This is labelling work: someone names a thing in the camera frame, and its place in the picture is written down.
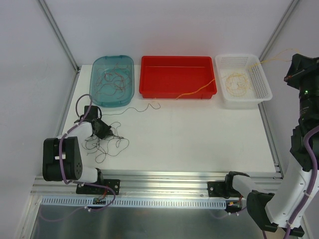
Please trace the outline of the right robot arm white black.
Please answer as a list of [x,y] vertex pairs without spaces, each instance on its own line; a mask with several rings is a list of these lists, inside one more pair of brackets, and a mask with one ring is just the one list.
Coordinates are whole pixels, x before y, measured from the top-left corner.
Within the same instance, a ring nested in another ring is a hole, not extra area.
[[291,136],[290,161],[275,194],[261,189],[248,174],[230,171],[224,192],[246,199],[248,214],[263,232],[285,231],[302,237],[301,219],[319,191],[319,59],[292,56],[284,81],[299,91],[300,117]]

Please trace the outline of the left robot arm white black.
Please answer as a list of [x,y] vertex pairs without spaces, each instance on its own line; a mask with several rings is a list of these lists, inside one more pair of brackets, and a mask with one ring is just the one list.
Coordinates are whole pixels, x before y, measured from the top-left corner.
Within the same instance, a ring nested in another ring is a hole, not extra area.
[[47,138],[43,143],[42,175],[45,181],[87,183],[94,194],[105,188],[102,172],[82,164],[80,145],[91,136],[106,139],[113,136],[111,127],[102,121],[98,106],[85,106],[84,114],[74,122],[65,137]]

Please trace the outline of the yellow wire being carried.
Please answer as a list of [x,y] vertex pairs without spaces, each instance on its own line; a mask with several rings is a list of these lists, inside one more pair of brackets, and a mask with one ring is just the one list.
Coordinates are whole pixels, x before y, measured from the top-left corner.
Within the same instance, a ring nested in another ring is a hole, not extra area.
[[[254,66],[257,66],[257,65],[262,65],[263,63],[267,63],[267,62],[271,62],[271,61],[283,61],[283,62],[289,62],[289,60],[284,60],[284,59],[280,59],[279,56],[283,53],[285,53],[286,51],[295,51],[296,53],[300,53],[300,50],[298,50],[297,48],[287,48],[281,52],[279,52],[277,55],[275,55],[274,57],[272,58],[269,58],[269,59],[266,59],[266,60],[263,60],[259,63],[255,63],[255,64],[252,64],[252,65],[249,65],[248,68],[251,70]],[[178,100],[180,99],[181,97],[183,96],[189,96],[189,95],[194,95],[198,92],[200,92],[201,90],[205,89],[206,87],[208,87],[210,84],[212,84],[213,82],[215,81],[215,79],[212,79],[210,82],[208,82],[206,85],[202,85],[200,88],[198,88],[196,91],[193,91],[193,92],[188,92],[188,93],[183,93],[183,94],[180,94],[178,95],[175,100]]]

